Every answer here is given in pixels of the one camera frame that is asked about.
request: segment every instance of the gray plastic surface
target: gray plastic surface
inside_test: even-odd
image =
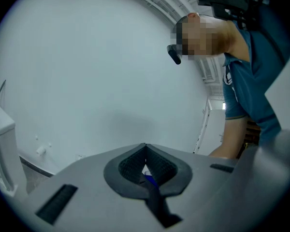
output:
[[[79,160],[43,182],[24,205],[36,212],[64,184],[78,187],[54,227],[65,231],[162,231],[144,201],[123,198],[103,178],[107,162],[131,145]],[[282,131],[263,148],[244,151],[237,162],[154,145],[185,161],[193,177],[181,195],[166,199],[183,221],[169,231],[246,231],[277,204],[290,184],[290,132]],[[212,163],[235,166],[232,173]]]

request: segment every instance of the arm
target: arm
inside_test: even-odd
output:
[[[236,158],[244,141],[246,127],[247,117],[226,120],[222,144],[210,156]]]

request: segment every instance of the wall outlet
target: wall outlet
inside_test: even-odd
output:
[[[85,158],[85,157],[86,157],[85,155],[76,154],[75,155],[75,160],[80,160],[80,159]]]

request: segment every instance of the black strip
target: black strip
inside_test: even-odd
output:
[[[63,185],[36,215],[45,222],[53,225],[76,190],[77,187],[73,185]]]
[[[221,164],[216,164],[216,163],[210,165],[210,168],[215,168],[215,169],[222,170],[222,171],[228,172],[228,173],[232,173],[234,170],[233,167],[229,167],[229,166],[225,166],[225,165],[221,165]]]
[[[34,166],[33,164],[31,164],[30,162],[26,161],[25,159],[23,159],[22,157],[19,157],[20,158],[20,162],[24,165],[26,165],[27,167],[31,168],[32,170],[34,170],[35,172],[38,172],[39,174],[42,174],[48,178],[52,177],[53,174],[49,173],[49,172],[46,172],[36,166]]]

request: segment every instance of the ear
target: ear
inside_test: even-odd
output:
[[[200,18],[198,13],[189,13],[188,18]]]

